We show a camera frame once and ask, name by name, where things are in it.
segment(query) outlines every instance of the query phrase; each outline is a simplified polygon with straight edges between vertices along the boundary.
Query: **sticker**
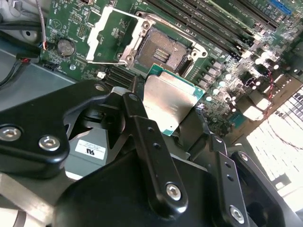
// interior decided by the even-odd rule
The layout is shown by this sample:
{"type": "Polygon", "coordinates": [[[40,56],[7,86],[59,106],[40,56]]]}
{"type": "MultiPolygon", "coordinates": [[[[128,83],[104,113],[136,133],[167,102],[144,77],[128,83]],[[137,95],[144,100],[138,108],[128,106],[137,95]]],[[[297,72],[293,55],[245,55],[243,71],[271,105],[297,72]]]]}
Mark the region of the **sticker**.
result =
{"type": "Polygon", "coordinates": [[[103,160],[106,149],[93,143],[79,140],[75,151],[103,160]]]}

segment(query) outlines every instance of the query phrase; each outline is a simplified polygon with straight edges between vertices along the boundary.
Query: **blue connector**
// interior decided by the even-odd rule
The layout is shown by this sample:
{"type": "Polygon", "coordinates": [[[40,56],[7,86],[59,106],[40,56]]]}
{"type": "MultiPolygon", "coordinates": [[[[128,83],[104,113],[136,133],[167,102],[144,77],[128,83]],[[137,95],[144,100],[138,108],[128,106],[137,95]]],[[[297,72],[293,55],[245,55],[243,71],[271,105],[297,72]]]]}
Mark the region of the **blue connector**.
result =
{"type": "Polygon", "coordinates": [[[272,5],[274,5],[278,10],[280,10],[281,12],[287,14],[287,15],[291,15],[292,12],[291,10],[289,10],[285,5],[283,5],[281,2],[278,2],[277,0],[270,0],[270,3],[272,5]]]}

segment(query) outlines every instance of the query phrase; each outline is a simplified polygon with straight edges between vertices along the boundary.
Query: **black plastic arm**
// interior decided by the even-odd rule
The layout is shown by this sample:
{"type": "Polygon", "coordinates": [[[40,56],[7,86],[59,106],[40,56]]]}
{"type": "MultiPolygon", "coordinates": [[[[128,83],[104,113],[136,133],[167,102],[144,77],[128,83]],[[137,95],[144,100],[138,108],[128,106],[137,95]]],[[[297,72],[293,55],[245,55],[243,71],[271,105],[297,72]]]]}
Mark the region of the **black plastic arm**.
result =
{"type": "Polygon", "coordinates": [[[0,140],[0,171],[33,178],[58,174],[70,150],[66,135],[70,122],[64,118],[91,103],[105,102],[109,94],[104,85],[86,80],[0,112],[0,136],[4,138],[0,140]],[[6,131],[6,127],[15,130],[6,131]],[[56,143],[49,150],[39,146],[47,136],[57,139],[45,142],[46,146],[56,143]]]}
{"type": "Polygon", "coordinates": [[[243,181],[243,194],[248,212],[255,222],[267,227],[301,227],[300,218],[289,208],[274,186],[245,153],[232,154],[243,181]]]}

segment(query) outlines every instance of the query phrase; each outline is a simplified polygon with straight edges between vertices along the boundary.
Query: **metal plate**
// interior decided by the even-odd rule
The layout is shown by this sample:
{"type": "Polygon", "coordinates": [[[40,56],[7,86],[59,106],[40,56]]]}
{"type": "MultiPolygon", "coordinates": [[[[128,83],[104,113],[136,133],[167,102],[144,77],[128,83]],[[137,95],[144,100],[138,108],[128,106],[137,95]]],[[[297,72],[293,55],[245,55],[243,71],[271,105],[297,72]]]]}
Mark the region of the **metal plate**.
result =
{"type": "Polygon", "coordinates": [[[148,117],[157,122],[162,133],[170,136],[198,100],[171,82],[177,80],[179,84],[182,81],[173,76],[169,80],[166,77],[150,75],[147,78],[143,103],[148,117]]]}

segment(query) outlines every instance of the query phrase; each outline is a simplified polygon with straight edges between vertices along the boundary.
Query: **silver screw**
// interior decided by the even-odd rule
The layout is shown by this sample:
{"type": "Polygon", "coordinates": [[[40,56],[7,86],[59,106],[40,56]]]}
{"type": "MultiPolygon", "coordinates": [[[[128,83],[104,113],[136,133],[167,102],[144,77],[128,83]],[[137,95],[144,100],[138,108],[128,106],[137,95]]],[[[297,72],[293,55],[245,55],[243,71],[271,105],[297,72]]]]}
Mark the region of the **silver screw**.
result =
{"type": "Polygon", "coordinates": [[[240,154],[240,155],[244,159],[244,161],[248,161],[248,157],[246,155],[244,155],[244,154],[240,154]]]}
{"type": "Polygon", "coordinates": [[[98,91],[104,91],[104,87],[100,86],[100,85],[96,85],[95,88],[98,90],[98,91]]]}
{"type": "Polygon", "coordinates": [[[241,211],[239,211],[238,208],[231,206],[229,208],[232,217],[238,221],[240,224],[244,224],[245,220],[244,220],[244,216],[242,215],[241,211]]]}
{"type": "Polygon", "coordinates": [[[55,151],[60,147],[60,142],[55,136],[44,136],[39,140],[39,147],[47,151],[55,151]]]}
{"type": "Polygon", "coordinates": [[[175,201],[178,201],[181,199],[180,189],[172,183],[170,183],[166,186],[166,192],[175,201]]]}
{"type": "Polygon", "coordinates": [[[131,56],[131,55],[128,55],[128,56],[126,57],[126,60],[128,60],[128,61],[133,61],[133,60],[134,60],[134,57],[131,56]]]}
{"type": "Polygon", "coordinates": [[[70,70],[72,70],[72,71],[74,71],[74,70],[76,70],[76,66],[75,65],[70,65],[70,70]]]}
{"type": "Polygon", "coordinates": [[[145,29],[150,29],[150,28],[151,28],[151,25],[150,25],[150,23],[148,23],[147,21],[145,21],[145,22],[143,22],[143,27],[144,27],[145,29]]]}
{"type": "Polygon", "coordinates": [[[3,127],[0,129],[0,140],[15,141],[21,136],[21,131],[15,127],[3,127]]]}

